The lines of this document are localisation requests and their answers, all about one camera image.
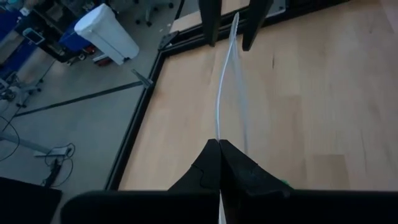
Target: blue bin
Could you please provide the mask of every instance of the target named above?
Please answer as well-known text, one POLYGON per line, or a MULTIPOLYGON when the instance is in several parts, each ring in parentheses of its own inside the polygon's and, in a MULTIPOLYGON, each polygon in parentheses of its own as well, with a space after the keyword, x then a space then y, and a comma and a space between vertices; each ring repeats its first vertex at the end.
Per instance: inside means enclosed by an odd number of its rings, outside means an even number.
POLYGON ((58 43, 66 46, 69 50, 73 52, 79 52, 82 49, 91 45, 89 41, 80 37, 75 32, 75 25, 79 20, 80 19, 76 20, 75 22, 72 22, 72 24, 69 25, 67 31, 62 35, 61 39, 58 41, 58 43))

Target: white trash can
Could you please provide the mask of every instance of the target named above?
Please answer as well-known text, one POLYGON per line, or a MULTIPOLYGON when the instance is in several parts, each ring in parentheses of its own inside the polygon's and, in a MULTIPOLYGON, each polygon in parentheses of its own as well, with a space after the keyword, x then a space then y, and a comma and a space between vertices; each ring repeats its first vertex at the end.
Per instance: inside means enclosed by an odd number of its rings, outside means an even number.
POLYGON ((83 16, 75 25, 75 31, 118 65, 122 65, 126 58, 133 59, 139 52, 138 45, 123 29, 112 9, 106 4, 83 16))

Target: wooden table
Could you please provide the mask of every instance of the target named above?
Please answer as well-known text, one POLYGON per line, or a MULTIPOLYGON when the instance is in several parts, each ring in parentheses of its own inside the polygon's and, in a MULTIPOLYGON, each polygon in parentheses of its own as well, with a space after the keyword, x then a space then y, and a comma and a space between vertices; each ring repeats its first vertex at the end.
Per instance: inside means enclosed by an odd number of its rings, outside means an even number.
MULTIPOLYGON (((249 156, 296 189, 398 190, 397 15, 395 0, 356 0, 263 28, 239 53, 249 156)), ((168 189, 215 137, 227 46, 166 60, 121 190, 168 189)), ((242 148, 231 80, 221 137, 242 148)))

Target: black strip on floor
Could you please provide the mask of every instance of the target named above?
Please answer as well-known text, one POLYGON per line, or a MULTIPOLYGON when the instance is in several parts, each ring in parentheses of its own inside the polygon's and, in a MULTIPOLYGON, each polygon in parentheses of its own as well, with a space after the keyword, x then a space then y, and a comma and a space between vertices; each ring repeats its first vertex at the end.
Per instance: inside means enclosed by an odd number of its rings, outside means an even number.
POLYGON ((126 85, 123 85, 123 86, 118 86, 118 87, 115 87, 115 88, 112 88, 112 89, 100 91, 100 92, 89 94, 89 95, 86 95, 86 96, 81 96, 81 97, 78 97, 78 98, 75 98, 75 99, 72 99, 72 100, 67 100, 67 101, 64 101, 64 102, 61 102, 61 103, 55 103, 53 105, 44 106, 42 108, 37 108, 37 109, 31 110, 31 111, 22 112, 22 113, 16 114, 14 117, 16 118, 16 117, 19 117, 19 116, 24 116, 24 115, 27 115, 27 114, 36 113, 36 112, 39 112, 39 111, 44 111, 44 110, 48 110, 48 109, 51 109, 51 108, 56 108, 56 107, 59 107, 59 106, 65 106, 65 105, 68 105, 68 104, 71 104, 71 103, 76 103, 76 102, 79 102, 79 101, 82 101, 82 100, 92 99, 92 98, 95 98, 95 97, 107 95, 107 94, 110 94, 110 93, 114 93, 114 92, 117 92, 117 91, 125 90, 125 89, 128 89, 128 88, 132 88, 132 87, 140 86, 140 85, 142 85, 141 81, 130 83, 130 84, 126 84, 126 85))
POLYGON ((182 7, 184 6, 185 0, 181 0, 180 6, 178 7, 177 13, 175 15, 174 20, 179 19, 181 16, 182 7))

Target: black table frame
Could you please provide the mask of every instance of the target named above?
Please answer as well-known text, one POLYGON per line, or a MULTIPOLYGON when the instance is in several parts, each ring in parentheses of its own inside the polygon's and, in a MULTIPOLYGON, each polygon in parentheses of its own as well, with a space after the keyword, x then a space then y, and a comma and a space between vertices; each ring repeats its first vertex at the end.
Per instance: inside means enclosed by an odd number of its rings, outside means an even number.
MULTIPOLYGON (((349 0, 290 0, 286 11, 274 17, 266 19, 261 27, 271 26, 279 22, 287 21, 311 12, 319 11, 349 0)), ((242 34, 248 24, 248 7, 235 10, 221 16, 220 26, 218 28, 217 41, 227 39, 231 30, 231 24, 235 13, 239 12, 238 34, 242 34)), ((177 55, 189 50, 193 50, 208 44, 208 38, 203 33, 203 25, 199 24, 191 28, 177 31, 173 39, 169 40, 170 45, 161 47, 157 53, 155 62, 152 66, 148 79, 152 80, 153 85, 145 88, 138 100, 137 107, 127 127, 123 141, 116 155, 111 172, 106 181, 105 190, 118 190, 122 180, 124 170, 127 166, 133 145, 139 133, 142 121, 148 108, 150 99, 154 92, 163 64, 168 57, 177 55)))

